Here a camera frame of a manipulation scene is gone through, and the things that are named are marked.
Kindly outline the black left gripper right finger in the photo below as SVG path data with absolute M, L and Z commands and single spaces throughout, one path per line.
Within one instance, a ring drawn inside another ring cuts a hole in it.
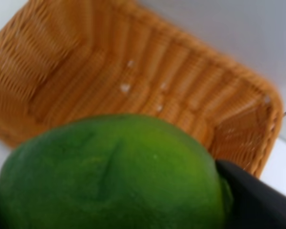
M 234 199 L 227 229 L 286 229 L 286 196 L 229 161 L 216 167 Z

